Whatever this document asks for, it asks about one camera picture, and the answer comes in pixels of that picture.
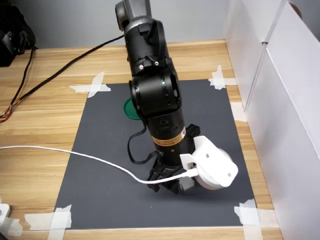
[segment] green lid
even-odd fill
[[[138,117],[137,112],[135,110],[135,107],[132,103],[131,97],[127,101],[125,101],[125,103],[123,105],[123,110],[124,110],[125,115],[128,118],[130,118],[132,120],[140,120],[140,118]]]

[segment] dark gray mat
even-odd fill
[[[130,96],[128,84],[108,84],[110,92],[88,98],[72,150],[118,164],[147,179],[153,161],[134,165],[127,154],[130,135],[140,131],[140,121],[127,118],[123,104]],[[196,186],[175,195],[158,193],[128,174],[104,163],[70,156],[56,208],[72,204],[72,229],[241,226],[234,206],[253,199],[228,94],[208,80],[180,82],[185,125],[200,126],[201,134],[225,150],[239,168],[230,187],[210,191]],[[149,133],[134,138],[133,156],[145,157],[155,149]]]

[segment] label on robot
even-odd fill
[[[175,136],[174,138],[171,138],[171,139],[160,140],[160,139],[157,139],[153,136],[151,136],[151,137],[152,137],[152,140],[155,144],[162,146],[162,147],[171,147],[173,145],[180,143],[182,141],[182,139],[184,139],[185,136],[186,136],[186,127],[184,127],[182,129],[181,133],[179,133],[178,136]]]

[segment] wooden table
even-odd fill
[[[208,40],[169,43],[169,54],[180,80],[208,79],[222,66],[225,78],[234,78],[225,41]],[[89,47],[38,49],[30,66],[26,93]],[[17,56],[10,67],[0,68],[0,110],[6,109],[21,82],[30,51]],[[70,85],[91,84],[100,72],[103,83],[127,83],[131,79],[124,46],[107,46],[88,55],[24,100],[11,118],[0,124],[0,146],[40,145],[71,150],[87,93],[76,93]],[[231,102],[240,102],[237,86],[227,86]],[[235,121],[257,207],[273,209],[265,178],[247,122]],[[30,231],[25,214],[51,213],[58,197],[69,155],[40,149],[0,151],[0,197],[11,205],[11,218],[20,219],[21,237],[45,240],[48,232]],[[282,239],[279,228],[262,228],[263,239]],[[245,239],[242,227],[145,228],[66,230],[64,239]]]

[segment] masking tape strip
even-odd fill
[[[244,107],[242,106],[242,102],[230,102],[230,105],[234,120],[247,122],[247,117],[245,114]]]
[[[243,225],[245,240],[262,240],[262,227],[279,227],[275,211],[256,208],[254,199],[235,206],[234,212]]]
[[[212,72],[212,78],[208,79],[210,86],[214,86],[215,89],[225,89],[226,85],[237,85],[235,78],[224,78],[221,65],[218,65],[216,71]]]
[[[111,88],[106,84],[102,84],[105,72],[100,72],[92,80],[91,85],[72,85],[70,88],[74,89],[76,93],[88,93],[88,98],[93,97],[97,92],[110,92]]]
[[[65,230],[71,228],[71,205],[50,213],[25,214],[24,218],[30,230],[49,231],[48,240],[63,240]]]
[[[19,223],[19,219],[6,217],[6,216],[0,216],[0,232],[3,235],[7,236],[21,236],[23,227]]]

